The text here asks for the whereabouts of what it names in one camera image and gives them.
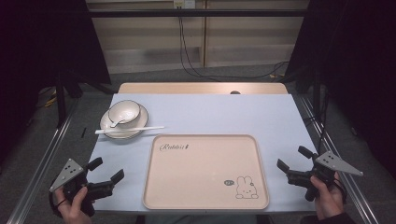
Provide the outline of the black horizontal bar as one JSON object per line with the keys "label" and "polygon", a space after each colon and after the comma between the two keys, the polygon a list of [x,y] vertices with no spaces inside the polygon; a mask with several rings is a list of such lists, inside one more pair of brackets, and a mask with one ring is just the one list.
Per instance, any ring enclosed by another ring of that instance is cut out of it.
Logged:
{"label": "black horizontal bar", "polygon": [[143,17],[304,17],[306,9],[90,9],[92,18]]}

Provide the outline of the white wall socket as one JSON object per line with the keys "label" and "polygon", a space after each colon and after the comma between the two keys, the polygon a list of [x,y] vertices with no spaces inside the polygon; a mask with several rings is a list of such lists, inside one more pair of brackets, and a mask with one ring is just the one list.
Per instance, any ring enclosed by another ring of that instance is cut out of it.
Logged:
{"label": "white wall socket", "polygon": [[175,9],[195,9],[195,0],[173,0]]}

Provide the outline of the beige tray with rabbit print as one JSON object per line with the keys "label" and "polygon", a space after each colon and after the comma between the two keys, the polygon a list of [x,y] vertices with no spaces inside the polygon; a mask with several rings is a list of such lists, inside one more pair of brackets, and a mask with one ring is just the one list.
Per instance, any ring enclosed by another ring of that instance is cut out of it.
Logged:
{"label": "beige tray with rabbit print", "polygon": [[162,134],[149,157],[144,205],[154,210],[261,210],[269,194],[247,134]]}

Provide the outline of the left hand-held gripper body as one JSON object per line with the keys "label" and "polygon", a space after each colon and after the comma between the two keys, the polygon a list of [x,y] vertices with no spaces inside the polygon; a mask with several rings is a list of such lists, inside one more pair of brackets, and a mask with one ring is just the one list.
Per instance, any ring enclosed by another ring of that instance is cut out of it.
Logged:
{"label": "left hand-held gripper body", "polygon": [[88,189],[88,193],[81,205],[81,211],[87,216],[92,217],[95,214],[92,202],[109,197],[113,194],[115,185],[111,180],[107,180],[100,183],[91,183],[87,180],[87,164],[85,166],[79,165],[73,159],[69,159],[61,172],[52,180],[51,186],[49,187],[49,205],[53,211],[53,214],[57,217],[61,217],[60,212],[57,209],[58,204],[53,201],[53,193],[58,188],[63,188],[65,198],[72,202],[78,191],[82,187]]}

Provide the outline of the white plate with dark rim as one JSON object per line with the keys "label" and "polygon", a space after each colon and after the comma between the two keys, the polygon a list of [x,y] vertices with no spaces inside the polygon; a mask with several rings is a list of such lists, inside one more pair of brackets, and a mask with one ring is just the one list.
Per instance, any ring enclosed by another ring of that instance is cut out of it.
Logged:
{"label": "white plate with dark rim", "polygon": [[[140,105],[140,115],[138,116],[137,119],[135,119],[132,122],[126,123],[126,124],[119,124],[115,128],[111,128],[110,124],[111,121],[108,118],[108,110],[107,112],[102,116],[101,121],[100,121],[100,128],[102,130],[106,129],[131,129],[131,128],[141,128],[145,127],[148,120],[149,120],[149,114],[148,111],[145,107]],[[128,133],[107,133],[106,136],[114,139],[126,139],[126,138],[131,138],[136,135],[140,134],[140,131],[137,132],[128,132]]]}

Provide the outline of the white chopstick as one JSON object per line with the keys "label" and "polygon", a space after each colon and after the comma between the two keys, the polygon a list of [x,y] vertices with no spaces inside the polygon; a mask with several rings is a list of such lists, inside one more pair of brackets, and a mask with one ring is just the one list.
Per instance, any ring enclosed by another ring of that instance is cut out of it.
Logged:
{"label": "white chopstick", "polygon": [[147,128],[134,128],[128,130],[96,130],[95,134],[105,134],[105,133],[128,133],[128,132],[137,132],[137,131],[146,131],[146,130],[154,130],[158,128],[147,127]]}
{"label": "white chopstick", "polygon": [[126,132],[137,132],[137,131],[146,131],[146,130],[158,130],[164,129],[164,126],[155,126],[155,127],[141,127],[141,128],[131,128],[131,129],[106,129],[106,130],[96,130],[95,134],[104,134],[104,133],[126,133]]}

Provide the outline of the light blue table mat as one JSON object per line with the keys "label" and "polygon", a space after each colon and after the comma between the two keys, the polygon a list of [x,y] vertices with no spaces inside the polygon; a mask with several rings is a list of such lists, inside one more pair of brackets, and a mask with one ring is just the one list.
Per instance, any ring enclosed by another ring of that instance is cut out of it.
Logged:
{"label": "light blue table mat", "polygon": [[[125,177],[112,196],[95,203],[106,212],[136,214],[221,214],[311,211],[305,190],[288,184],[276,166],[278,159],[306,171],[311,162],[301,156],[299,146],[313,143],[289,94],[134,94],[132,100],[148,111],[148,130],[131,139],[100,136],[92,152],[104,161],[90,173],[91,181],[113,175]],[[255,138],[262,160],[269,204],[261,210],[154,210],[143,203],[149,157],[154,138],[162,134],[247,134]]]}

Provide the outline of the aluminium rail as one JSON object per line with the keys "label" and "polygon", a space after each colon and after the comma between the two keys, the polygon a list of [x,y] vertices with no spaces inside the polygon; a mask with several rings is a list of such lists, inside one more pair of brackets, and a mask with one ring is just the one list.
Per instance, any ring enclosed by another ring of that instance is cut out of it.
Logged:
{"label": "aluminium rail", "polygon": [[61,122],[57,122],[55,126],[48,129],[37,129],[38,135],[34,136],[39,143],[43,143],[41,148],[43,152],[38,153],[36,149],[33,149],[34,144],[28,146],[29,152],[35,153],[39,156],[36,160],[35,165],[31,165],[30,162],[34,155],[30,155],[25,161],[21,161],[18,165],[18,170],[21,171],[23,168],[27,168],[27,174],[29,174],[29,181],[25,186],[23,192],[17,200],[17,203],[7,219],[6,224],[23,224],[25,221],[32,204],[35,201],[37,193],[40,191],[41,185],[47,172],[50,168],[50,164],[55,157],[57,150],[64,139],[72,116],[76,112],[79,100],[72,100],[71,103],[66,107],[66,115]]}
{"label": "aluminium rail", "polygon": [[[306,96],[301,96],[300,101],[304,107],[306,114],[308,115],[309,122],[315,128],[318,134],[318,146],[317,150],[319,152],[331,152],[336,156],[340,157],[340,153],[337,150],[333,140],[330,135],[325,130],[324,124],[314,116],[314,109],[312,103]],[[348,193],[348,198],[354,203],[357,211],[359,212],[361,219],[364,224],[379,224],[371,205],[366,200],[366,197],[361,192],[357,182],[353,175],[350,174],[340,174],[341,180],[343,181],[346,191]]]}

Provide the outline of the white bowl with dark rim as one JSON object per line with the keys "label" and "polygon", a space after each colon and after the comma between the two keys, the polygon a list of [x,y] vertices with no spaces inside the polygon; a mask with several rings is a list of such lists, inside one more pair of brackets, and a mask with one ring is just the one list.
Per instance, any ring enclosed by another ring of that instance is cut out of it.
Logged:
{"label": "white bowl with dark rim", "polygon": [[111,106],[108,110],[108,118],[111,120],[113,119],[130,119],[134,121],[140,115],[140,105],[131,100],[123,100],[120,102],[115,103]]}

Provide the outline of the person's dark sleeve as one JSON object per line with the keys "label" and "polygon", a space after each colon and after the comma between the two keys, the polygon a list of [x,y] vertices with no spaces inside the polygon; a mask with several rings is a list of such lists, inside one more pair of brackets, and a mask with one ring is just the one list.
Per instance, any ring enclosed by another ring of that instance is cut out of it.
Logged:
{"label": "person's dark sleeve", "polygon": [[316,216],[303,217],[300,224],[357,224],[347,213],[319,220]]}

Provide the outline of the person's left hand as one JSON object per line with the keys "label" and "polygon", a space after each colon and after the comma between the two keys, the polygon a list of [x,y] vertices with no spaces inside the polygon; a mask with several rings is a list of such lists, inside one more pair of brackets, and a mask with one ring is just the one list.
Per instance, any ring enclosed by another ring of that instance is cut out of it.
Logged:
{"label": "person's left hand", "polygon": [[55,190],[55,196],[58,201],[57,209],[60,212],[65,224],[92,224],[89,216],[81,211],[81,205],[88,193],[86,187],[81,188],[72,202],[69,202],[63,193],[63,189]]}

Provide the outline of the black metal stand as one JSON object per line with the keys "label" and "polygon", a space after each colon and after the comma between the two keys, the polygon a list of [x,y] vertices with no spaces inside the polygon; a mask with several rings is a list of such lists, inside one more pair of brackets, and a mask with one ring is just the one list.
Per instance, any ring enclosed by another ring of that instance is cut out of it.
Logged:
{"label": "black metal stand", "polygon": [[319,118],[320,116],[320,75],[319,71],[315,71],[314,76],[314,85],[313,85],[313,109],[314,116]]}
{"label": "black metal stand", "polygon": [[58,74],[56,77],[56,99],[57,99],[57,107],[58,107],[58,125],[57,125],[57,127],[60,128],[63,126],[63,124],[66,120],[64,83],[63,83],[61,74]]}

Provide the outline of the wooden table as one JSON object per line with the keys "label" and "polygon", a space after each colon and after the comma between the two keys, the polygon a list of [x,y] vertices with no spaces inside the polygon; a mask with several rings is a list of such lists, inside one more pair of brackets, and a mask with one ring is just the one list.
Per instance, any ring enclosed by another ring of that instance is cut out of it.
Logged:
{"label": "wooden table", "polygon": [[154,94],[288,94],[281,83],[254,82],[143,82],[123,83],[118,93]]}

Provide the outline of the person's right hand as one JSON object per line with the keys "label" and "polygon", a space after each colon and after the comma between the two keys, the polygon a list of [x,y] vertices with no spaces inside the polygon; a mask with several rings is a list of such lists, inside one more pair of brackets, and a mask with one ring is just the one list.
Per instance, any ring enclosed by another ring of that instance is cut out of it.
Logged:
{"label": "person's right hand", "polygon": [[319,221],[341,215],[344,212],[342,191],[335,186],[328,187],[315,176],[310,177],[312,185],[318,190],[315,207]]}

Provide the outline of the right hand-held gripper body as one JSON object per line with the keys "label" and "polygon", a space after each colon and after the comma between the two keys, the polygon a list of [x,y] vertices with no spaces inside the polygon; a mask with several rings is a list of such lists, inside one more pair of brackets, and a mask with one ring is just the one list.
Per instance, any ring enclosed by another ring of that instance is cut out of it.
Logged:
{"label": "right hand-held gripper body", "polygon": [[312,175],[324,182],[328,187],[336,186],[334,177],[336,172],[363,176],[362,171],[353,167],[331,152],[324,152],[321,155],[318,155],[315,160],[310,160],[313,162],[313,167],[310,171],[302,172],[290,169],[286,173],[289,184],[306,188],[305,198],[309,202],[313,202],[318,194],[318,190],[310,181],[310,177]]}

